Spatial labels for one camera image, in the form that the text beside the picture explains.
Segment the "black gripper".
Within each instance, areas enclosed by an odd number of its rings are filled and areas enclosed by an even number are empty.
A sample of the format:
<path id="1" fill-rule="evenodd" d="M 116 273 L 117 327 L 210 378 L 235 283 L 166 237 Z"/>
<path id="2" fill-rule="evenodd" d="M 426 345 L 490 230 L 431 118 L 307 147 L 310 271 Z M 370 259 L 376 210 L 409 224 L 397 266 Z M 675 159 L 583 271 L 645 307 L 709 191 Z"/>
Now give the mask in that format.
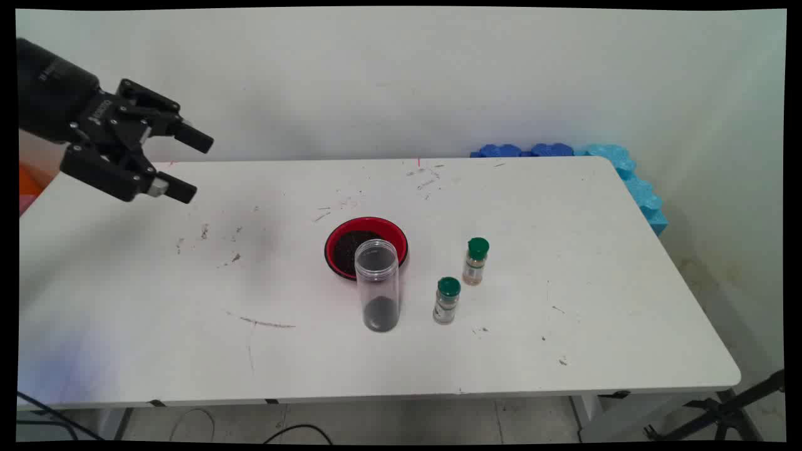
<path id="1" fill-rule="evenodd" d="M 151 136 L 172 137 L 206 154 L 214 140 L 184 120 L 180 105 L 146 86 L 122 79 L 111 93 L 98 77 L 26 38 L 18 38 L 18 126 L 63 143 L 64 174 L 121 202 L 140 195 L 189 204 L 197 187 L 159 171 L 140 148 Z"/>

